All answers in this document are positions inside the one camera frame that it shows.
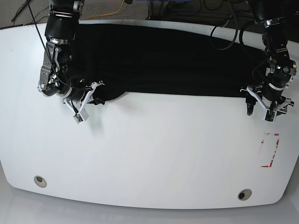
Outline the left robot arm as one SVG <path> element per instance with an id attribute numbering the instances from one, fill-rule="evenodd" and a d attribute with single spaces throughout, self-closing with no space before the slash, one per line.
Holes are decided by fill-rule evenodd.
<path id="1" fill-rule="evenodd" d="M 264 109 L 263 119 L 274 122 L 278 115 L 286 114 L 288 106 L 294 106 L 290 98 L 282 96 L 282 93 L 290 85 L 296 76 L 297 65 L 290 59 L 287 49 L 288 39 L 285 33 L 285 23 L 292 17 L 291 0 L 249 0 L 248 5 L 253 20 L 238 27 L 238 16 L 234 9 L 234 2 L 228 1 L 235 21 L 235 35 L 231 43 L 221 50 L 229 49 L 239 40 L 241 48 L 243 33 L 246 27 L 260 23 L 264 30 L 262 41 L 265 45 L 265 58 L 252 71 L 252 77 L 257 85 L 248 85 L 245 89 L 247 115 L 251 115 L 256 103 Z"/>

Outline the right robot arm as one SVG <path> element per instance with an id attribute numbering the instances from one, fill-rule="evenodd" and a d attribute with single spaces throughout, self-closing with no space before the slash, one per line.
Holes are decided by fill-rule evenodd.
<path id="1" fill-rule="evenodd" d="M 58 95 L 80 123 L 88 119 L 87 104 L 104 104 L 94 98 L 96 88 L 102 81 L 91 82 L 68 74 L 68 64 L 72 60 L 71 42 L 75 38 L 82 15 L 82 0 L 51 0 L 49 19 L 45 29 L 46 43 L 40 72 L 38 90 L 45 96 Z"/>

